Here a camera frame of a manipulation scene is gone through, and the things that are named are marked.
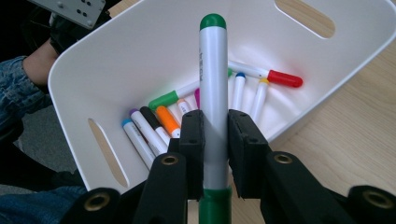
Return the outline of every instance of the red marker cap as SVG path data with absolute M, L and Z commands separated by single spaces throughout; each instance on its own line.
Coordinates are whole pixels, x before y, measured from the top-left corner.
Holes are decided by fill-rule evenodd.
M 303 79 L 297 76 L 289 75 L 286 73 L 277 72 L 270 70 L 267 77 L 268 81 L 277 84 L 282 84 L 290 87 L 301 87 L 303 85 Z

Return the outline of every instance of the blue denim clothing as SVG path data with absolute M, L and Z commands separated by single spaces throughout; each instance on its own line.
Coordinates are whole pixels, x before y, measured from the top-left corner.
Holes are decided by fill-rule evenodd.
M 25 56 L 0 63 L 0 131 L 28 113 L 52 104 L 50 97 L 26 76 Z
M 76 199 L 86 192 L 85 188 L 74 186 L 0 196 L 0 224 L 60 223 Z

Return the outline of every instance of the marker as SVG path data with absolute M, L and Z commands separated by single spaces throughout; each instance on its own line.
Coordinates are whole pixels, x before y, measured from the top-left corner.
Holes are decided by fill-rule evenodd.
M 231 105 L 231 109 L 241 110 L 242 98 L 244 96 L 245 80 L 245 74 L 236 74 L 235 81 L 233 83 L 233 102 Z
M 250 117 L 257 124 L 262 113 L 265 97 L 268 89 L 268 79 L 260 79 L 259 86 L 257 87 L 256 95 L 254 96 L 253 106 L 250 109 Z
M 146 121 L 145 117 L 143 117 L 142 113 L 140 113 L 140 111 L 137 109 L 132 109 L 129 114 L 136 127 L 148 140 L 148 145 L 151 147 L 154 155 L 158 156 L 167 152 L 167 146 L 165 142 L 151 128 L 151 126 L 149 126 L 149 123 Z
M 177 107 L 180 110 L 182 116 L 191 111 L 189 102 L 185 101 L 184 99 L 180 99 L 177 101 Z
M 290 86 L 290 87 L 301 87 L 303 85 L 303 80 L 300 77 L 277 72 L 275 70 L 267 70 L 233 61 L 228 61 L 228 66 L 229 68 L 233 69 L 233 71 L 236 73 L 242 72 L 245 73 L 245 75 L 247 76 L 256 77 L 256 78 L 265 77 L 268 79 L 268 81 L 273 83 Z
M 143 117 L 145 117 L 148 124 L 151 126 L 152 129 L 161 137 L 161 139 L 165 142 L 165 144 L 169 147 L 169 141 L 171 137 L 163 128 L 161 123 L 157 120 L 152 110 L 147 106 L 142 106 L 140 108 L 140 113 L 142 113 Z
M 163 127 L 165 127 L 166 131 L 168 131 L 168 133 L 173 138 L 179 138 L 180 126 L 177 124 L 176 120 L 169 112 L 169 110 L 165 106 L 160 105 L 157 107 L 155 112 L 157 113 L 158 119 L 160 120 Z
M 228 80 L 225 20 L 209 14 L 200 24 L 200 107 L 204 113 L 204 189 L 227 189 Z
M 154 162 L 155 155 L 152 153 L 149 145 L 146 143 L 145 138 L 137 129 L 136 125 L 132 122 L 131 119 L 125 119 L 122 122 L 122 128 L 128 135 L 131 142 L 134 144 L 137 152 L 140 157 L 142 157 L 143 162 L 147 165 L 149 169 L 151 169 L 151 165 Z
M 195 102 L 197 103 L 198 109 L 200 108 L 200 96 L 199 96 L 199 88 L 194 92 Z
M 227 70 L 227 76 L 230 77 L 233 74 L 232 69 Z M 191 95 L 195 90 L 199 88 L 199 81 L 193 82 L 190 85 L 181 89 L 170 91 L 165 95 L 162 95 L 148 103 L 148 107 L 151 110 L 157 109 L 158 106 L 169 106 L 177 102 L 181 98 Z

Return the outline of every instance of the orange marker cap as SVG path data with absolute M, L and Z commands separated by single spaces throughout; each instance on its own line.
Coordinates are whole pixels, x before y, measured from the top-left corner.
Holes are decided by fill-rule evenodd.
M 158 106 L 157 109 L 155 110 L 155 113 L 157 114 L 158 119 L 160 120 L 161 124 L 166 129 L 166 131 L 169 132 L 169 134 L 172 134 L 172 132 L 175 129 L 180 128 L 175 118 L 172 116 L 172 114 L 165 106 L 163 105 Z

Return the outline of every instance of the red marker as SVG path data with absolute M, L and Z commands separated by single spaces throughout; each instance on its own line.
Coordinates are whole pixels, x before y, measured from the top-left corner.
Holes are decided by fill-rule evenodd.
M 263 68 L 253 67 L 244 63 L 236 63 L 233 61 L 228 61 L 228 67 L 231 68 L 235 73 L 242 72 L 245 73 L 245 75 L 247 76 L 256 77 L 259 79 L 267 78 L 270 82 L 285 86 L 297 88 L 303 85 L 303 80 L 300 77 L 277 72 L 274 70 L 266 70 Z

